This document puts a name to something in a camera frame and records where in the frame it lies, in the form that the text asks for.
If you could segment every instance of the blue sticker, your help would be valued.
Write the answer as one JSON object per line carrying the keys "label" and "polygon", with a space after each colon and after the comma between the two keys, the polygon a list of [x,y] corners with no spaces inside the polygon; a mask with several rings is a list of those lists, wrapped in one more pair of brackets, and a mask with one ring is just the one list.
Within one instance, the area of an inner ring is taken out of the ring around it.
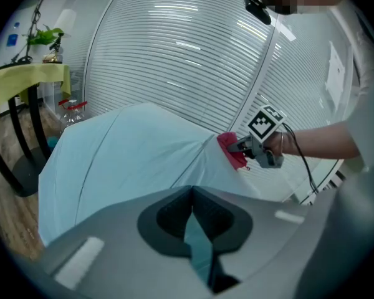
{"label": "blue sticker", "polygon": [[18,35],[17,34],[10,34],[7,40],[8,47],[14,47],[17,44]]}

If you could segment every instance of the hand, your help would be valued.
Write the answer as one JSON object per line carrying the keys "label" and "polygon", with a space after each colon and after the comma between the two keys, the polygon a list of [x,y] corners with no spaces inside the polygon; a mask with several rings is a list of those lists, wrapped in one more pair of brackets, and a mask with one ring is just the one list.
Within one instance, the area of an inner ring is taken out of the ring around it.
{"label": "hand", "polygon": [[273,134],[271,134],[271,136],[269,136],[268,139],[265,140],[263,146],[271,150],[275,156],[281,156],[281,133],[274,132]]}

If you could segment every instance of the red cloth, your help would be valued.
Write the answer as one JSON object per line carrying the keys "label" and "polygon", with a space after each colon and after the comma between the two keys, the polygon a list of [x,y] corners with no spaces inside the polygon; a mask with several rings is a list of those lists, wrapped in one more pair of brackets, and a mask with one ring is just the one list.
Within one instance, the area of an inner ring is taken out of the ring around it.
{"label": "red cloth", "polygon": [[227,151],[227,147],[231,144],[237,143],[237,135],[234,132],[227,132],[218,136],[218,143],[227,159],[230,161],[234,169],[239,169],[247,166],[247,160],[245,159],[244,153],[230,153]]}

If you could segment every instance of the wooden floor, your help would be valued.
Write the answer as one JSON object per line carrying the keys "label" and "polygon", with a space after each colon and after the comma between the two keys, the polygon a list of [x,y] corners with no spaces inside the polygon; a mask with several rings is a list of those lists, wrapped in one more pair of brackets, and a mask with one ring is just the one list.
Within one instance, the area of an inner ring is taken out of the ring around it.
{"label": "wooden floor", "polygon": [[[58,136],[58,122],[46,108],[41,108],[41,119],[46,137]],[[22,130],[30,149],[38,147],[29,110],[19,114]],[[0,153],[9,168],[23,155],[11,118],[0,118]],[[44,246],[37,231],[38,197],[17,197],[0,173],[0,235],[4,243],[14,252],[35,260]]]}

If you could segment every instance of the yellow cloth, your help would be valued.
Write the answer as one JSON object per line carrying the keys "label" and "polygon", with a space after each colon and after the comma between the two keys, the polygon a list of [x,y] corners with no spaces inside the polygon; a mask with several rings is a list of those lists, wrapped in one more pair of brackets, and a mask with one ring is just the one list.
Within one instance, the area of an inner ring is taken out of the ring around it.
{"label": "yellow cloth", "polygon": [[27,89],[39,82],[62,81],[61,90],[70,96],[69,66],[65,64],[24,64],[0,70],[0,106],[19,94],[27,102]]}

